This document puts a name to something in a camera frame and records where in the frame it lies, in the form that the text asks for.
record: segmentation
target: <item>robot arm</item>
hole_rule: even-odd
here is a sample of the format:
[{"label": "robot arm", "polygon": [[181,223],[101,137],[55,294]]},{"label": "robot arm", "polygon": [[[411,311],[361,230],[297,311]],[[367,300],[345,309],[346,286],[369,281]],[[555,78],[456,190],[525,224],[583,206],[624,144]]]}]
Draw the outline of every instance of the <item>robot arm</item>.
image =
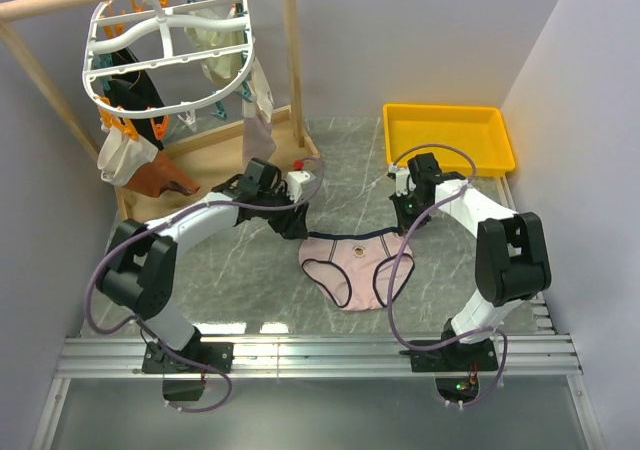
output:
[{"label": "robot arm", "polygon": [[[431,153],[412,158],[407,169],[390,170],[396,181],[396,192],[390,199],[401,232],[406,232],[426,208],[456,194],[464,184],[462,175],[442,173]],[[499,325],[523,301],[549,287],[551,271],[537,215],[502,207],[473,187],[440,210],[477,238],[477,290],[447,324],[454,335]],[[476,343],[484,338],[474,335],[461,343]]]},{"label": "robot arm", "polygon": [[172,350],[191,360],[203,361],[200,332],[171,301],[176,259],[215,233],[254,217],[266,219],[285,239],[306,238],[308,204],[283,211],[223,204],[204,207],[202,204],[235,201],[260,207],[291,205],[304,198],[314,179],[311,173],[298,170],[289,172],[283,181],[276,166],[253,159],[244,174],[215,187],[202,200],[180,212],[146,224],[135,220],[121,223],[109,250],[147,228],[171,221],[178,213],[193,209],[178,224],[151,234],[113,258],[97,282],[98,290],[138,315]]}]

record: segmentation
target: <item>pink underwear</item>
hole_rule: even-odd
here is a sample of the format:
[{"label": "pink underwear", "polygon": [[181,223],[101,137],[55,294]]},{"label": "pink underwear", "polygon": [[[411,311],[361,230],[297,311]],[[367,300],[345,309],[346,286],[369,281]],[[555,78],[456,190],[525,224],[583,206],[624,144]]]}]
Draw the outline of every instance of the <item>pink underwear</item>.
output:
[{"label": "pink underwear", "polygon": [[[395,232],[395,228],[357,236],[310,232],[300,247],[300,266],[338,308],[386,307],[389,276],[402,243]],[[407,247],[396,275],[394,302],[413,268],[413,256]]]}]

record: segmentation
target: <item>wooden frame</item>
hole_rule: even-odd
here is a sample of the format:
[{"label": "wooden frame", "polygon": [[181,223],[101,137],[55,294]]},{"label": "wooden frame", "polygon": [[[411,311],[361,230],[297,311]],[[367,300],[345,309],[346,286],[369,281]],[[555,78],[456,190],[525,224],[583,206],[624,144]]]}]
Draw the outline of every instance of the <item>wooden frame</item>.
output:
[{"label": "wooden frame", "polygon": [[[33,54],[24,39],[15,30],[11,22],[101,1],[105,0],[13,0],[0,3],[0,38],[2,38],[9,51],[94,161],[97,160],[100,151],[98,143],[84,127],[80,118],[73,112],[69,102],[62,96],[57,85],[51,77],[49,77],[42,64]],[[317,156],[318,151],[304,128],[302,118],[296,0],[282,0],[282,10],[287,44],[287,66],[291,104],[290,106],[276,109],[274,112],[274,140],[276,141],[278,149],[272,160],[283,168],[283,170],[288,170],[292,167],[293,161],[296,158],[305,155]],[[218,168],[211,168],[211,165],[207,168],[199,168],[200,171],[204,172],[201,175],[202,178],[199,180],[203,184],[203,189],[198,195],[189,198],[178,195],[168,195],[168,192],[163,194],[159,199],[149,199],[148,197],[138,195],[129,190],[115,187],[120,217],[122,219],[136,218],[144,221],[167,215],[200,198],[203,192],[206,193],[206,191],[208,191],[207,189],[211,188],[212,183],[220,183],[231,176],[231,174],[240,171],[240,158],[237,158],[238,164],[236,165],[230,162],[228,155],[229,152],[237,153],[237,150],[240,148],[242,130],[242,122],[235,122],[167,146],[165,149],[167,156],[175,160],[176,163],[184,169],[185,166],[198,167],[198,164],[201,163],[199,159],[212,160],[211,157],[215,157],[213,160],[219,160],[220,155],[211,153],[210,147],[224,144],[226,146],[225,151],[221,153],[223,154],[222,159],[224,160],[226,158],[226,161],[220,165],[220,167],[224,167],[224,169],[218,171]]]}]

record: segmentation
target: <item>yellow tray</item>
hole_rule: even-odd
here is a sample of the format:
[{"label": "yellow tray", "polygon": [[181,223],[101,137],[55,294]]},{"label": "yellow tray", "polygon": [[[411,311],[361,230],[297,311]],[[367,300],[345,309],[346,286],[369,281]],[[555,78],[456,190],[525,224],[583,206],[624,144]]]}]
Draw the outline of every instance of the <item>yellow tray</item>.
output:
[{"label": "yellow tray", "polygon": [[[501,177],[516,168],[497,108],[387,103],[383,114],[387,163],[417,145],[444,143],[469,155],[480,177]],[[442,171],[470,175],[471,167],[464,158],[438,148],[407,155],[398,166],[405,167],[412,156],[429,152],[434,153]]]}]

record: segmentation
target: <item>white wall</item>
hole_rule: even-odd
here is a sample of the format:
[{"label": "white wall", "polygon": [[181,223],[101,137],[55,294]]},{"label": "white wall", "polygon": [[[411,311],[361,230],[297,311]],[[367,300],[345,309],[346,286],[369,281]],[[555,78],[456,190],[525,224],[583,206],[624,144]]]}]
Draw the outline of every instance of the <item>white wall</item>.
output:
[{"label": "white wall", "polygon": [[505,101],[520,208],[540,214],[554,322],[610,450],[638,448],[640,4],[560,0]]},{"label": "white wall", "polygon": [[[298,0],[304,112],[378,116],[390,101],[499,106],[556,2]],[[284,105],[280,0],[249,4],[258,56],[276,103]],[[90,10],[85,12],[88,18]],[[151,74],[167,100],[201,97],[211,89],[199,71],[192,78],[163,75]]]},{"label": "white wall", "polygon": [[[74,22],[74,12],[63,12],[17,26],[70,98],[82,54],[67,31]],[[23,450],[64,337],[81,324],[82,292],[115,205],[91,159],[1,43],[0,116],[0,449]]]}]

